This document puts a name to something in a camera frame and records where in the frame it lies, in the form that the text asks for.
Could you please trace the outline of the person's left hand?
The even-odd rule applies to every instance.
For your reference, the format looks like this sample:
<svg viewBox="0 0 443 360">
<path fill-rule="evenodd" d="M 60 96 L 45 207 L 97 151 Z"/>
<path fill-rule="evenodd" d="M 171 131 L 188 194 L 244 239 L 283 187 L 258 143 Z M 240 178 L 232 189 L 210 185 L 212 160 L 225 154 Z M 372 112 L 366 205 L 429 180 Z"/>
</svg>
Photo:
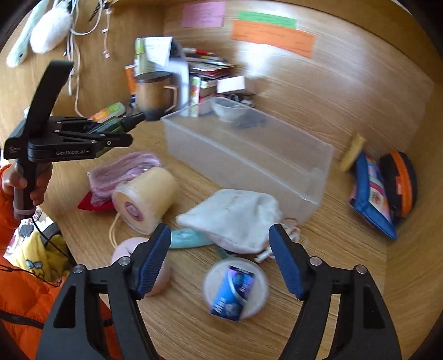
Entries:
<svg viewBox="0 0 443 360">
<path fill-rule="evenodd" d="M 53 165 L 51 163 L 45 163 L 43 165 L 43 173 L 38 176 L 35 188 L 30 194 L 30 199 L 34 205 L 41 205 L 43 203 L 52 172 Z M 14 189 L 25 189 L 26 186 L 27 181 L 25 178 L 12 166 L 9 166 L 1 175 L 1 189 L 9 197 L 14 195 Z"/>
</svg>

